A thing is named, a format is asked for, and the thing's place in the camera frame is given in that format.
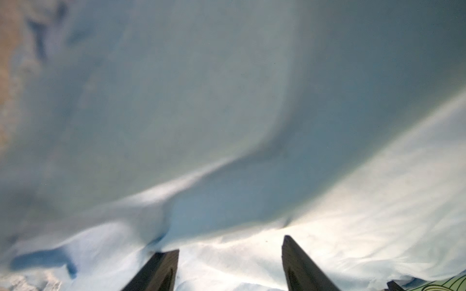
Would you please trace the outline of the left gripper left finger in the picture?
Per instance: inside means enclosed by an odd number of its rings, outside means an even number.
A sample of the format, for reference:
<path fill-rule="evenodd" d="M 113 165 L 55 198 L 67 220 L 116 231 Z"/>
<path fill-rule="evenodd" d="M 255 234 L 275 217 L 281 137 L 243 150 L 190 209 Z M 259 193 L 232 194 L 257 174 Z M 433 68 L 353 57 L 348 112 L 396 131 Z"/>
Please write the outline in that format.
<path fill-rule="evenodd" d="M 155 253 L 122 291 L 173 291 L 179 250 Z"/>

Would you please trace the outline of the light blue long sleeve shirt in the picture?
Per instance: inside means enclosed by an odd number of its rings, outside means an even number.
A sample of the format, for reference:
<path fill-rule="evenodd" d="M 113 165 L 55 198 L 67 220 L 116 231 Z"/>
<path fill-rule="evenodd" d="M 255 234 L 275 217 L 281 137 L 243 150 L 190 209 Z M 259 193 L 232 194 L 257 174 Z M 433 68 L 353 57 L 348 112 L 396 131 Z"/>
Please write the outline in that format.
<path fill-rule="evenodd" d="M 343 291 L 466 271 L 464 1 L 19 1 L 1 289 Z"/>

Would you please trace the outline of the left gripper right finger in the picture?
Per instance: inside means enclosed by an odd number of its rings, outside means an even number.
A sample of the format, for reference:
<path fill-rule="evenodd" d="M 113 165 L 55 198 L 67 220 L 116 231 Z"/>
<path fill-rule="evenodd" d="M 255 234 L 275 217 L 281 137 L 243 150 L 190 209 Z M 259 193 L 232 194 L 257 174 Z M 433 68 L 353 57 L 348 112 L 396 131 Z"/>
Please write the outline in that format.
<path fill-rule="evenodd" d="M 283 239 L 282 266 L 289 291 L 340 291 L 289 235 Z"/>

